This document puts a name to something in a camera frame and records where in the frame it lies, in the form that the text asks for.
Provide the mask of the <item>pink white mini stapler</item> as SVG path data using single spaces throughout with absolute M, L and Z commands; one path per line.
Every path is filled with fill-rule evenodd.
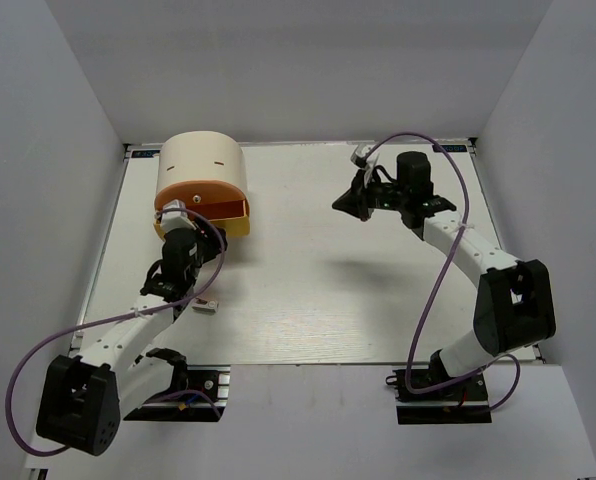
M 213 315 L 218 311 L 219 302 L 217 300 L 205 300 L 201 298 L 195 298 L 190 303 L 190 306 L 196 312 Z

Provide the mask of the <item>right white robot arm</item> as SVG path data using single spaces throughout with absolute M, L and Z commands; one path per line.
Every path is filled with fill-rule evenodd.
M 394 176 L 358 154 L 352 161 L 357 172 L 333 209 L 361 221 L 376 210 L 399 213 L 405 227 L 445 255 L 443 272 L 456 266 L 477 290 L 471 329 L 431 356 L 428 382 L 409 384 L 411 393 L 453 398 L 470 375 L 555 335 L 547 266 L 539 260 L 522 261 L 470 228 L 464 214 L 435 193 L 424 153 L 399 154 Z

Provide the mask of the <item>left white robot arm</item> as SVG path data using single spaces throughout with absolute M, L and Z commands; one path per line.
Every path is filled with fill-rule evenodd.
M 225 231 L 211 225 L 166 233 L 161 258 L 150 267 L 128 319 L 114 322 L 77 355 L 60 355 L 50 363 L 37 435 L 99 456 L 127 414 L 153 396 L 183 396 L 190 378 L 183 369 L 185 356 L 153 341 L 202 293 L 196 284 L 201 268 L 222 261 L 226 248 Z

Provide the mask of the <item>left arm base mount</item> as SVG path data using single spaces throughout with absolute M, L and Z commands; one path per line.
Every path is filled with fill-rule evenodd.
M 124 420 L 216 423 L 227 406 L 230 374 L 230 366 L 188 366 L 168 390 L 153 395 Z

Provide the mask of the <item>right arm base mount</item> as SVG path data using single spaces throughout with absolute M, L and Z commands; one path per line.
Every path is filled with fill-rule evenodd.
M 479 374 L 457 385 L 425 394 L 413 394 L 405 385 L 404 369 L 385 378 L 394 389 L 399 425 L 490 424 L 489 396 L 484 376 Z

